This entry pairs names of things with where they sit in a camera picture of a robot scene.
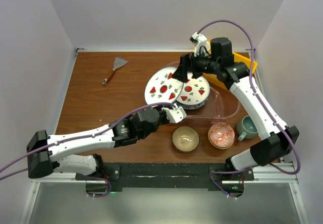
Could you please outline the cream black bowl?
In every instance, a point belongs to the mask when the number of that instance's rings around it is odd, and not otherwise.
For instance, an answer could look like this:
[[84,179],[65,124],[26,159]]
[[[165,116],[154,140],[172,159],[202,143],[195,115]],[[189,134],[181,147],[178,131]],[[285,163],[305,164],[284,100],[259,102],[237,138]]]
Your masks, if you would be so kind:
[[200,137],[193,127],[182,126],[173,132],[172,142],[178,151],[189,153],[198,147]]

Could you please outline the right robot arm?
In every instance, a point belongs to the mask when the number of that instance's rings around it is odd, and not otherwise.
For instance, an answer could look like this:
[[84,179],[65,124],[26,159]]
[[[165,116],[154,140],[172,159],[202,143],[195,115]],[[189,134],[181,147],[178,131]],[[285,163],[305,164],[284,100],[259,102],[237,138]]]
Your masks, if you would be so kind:
[[180,57],[174,79],[185,83],[189,72],[194,78],[199,78],[203,73],[216,75],[243,105],[260,138],[257,144],[226,160],[226,177],[236,180],[247,168],[265,166],[294,151],[299,136],[297,127],[289,127],[269,105],[256,88],[251,67],[235,61],[231,41],[225,37],[208,41],[198,33],[194,33],[190,41],[195,49]]

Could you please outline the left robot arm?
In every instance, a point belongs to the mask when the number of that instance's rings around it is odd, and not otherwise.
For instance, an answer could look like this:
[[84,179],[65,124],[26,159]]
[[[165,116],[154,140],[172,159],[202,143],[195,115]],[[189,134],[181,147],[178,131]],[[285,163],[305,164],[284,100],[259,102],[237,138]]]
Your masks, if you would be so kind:
[[37,131],[26,147],[28,177],[39,179],[54,172],[70,172],[99,180],[104,175],[101,158],[81,156],[85,151],[135,144],[161,125],[179,123],[187,117],[181,106],[152,104],[135,109],[102,127],[67,135]]

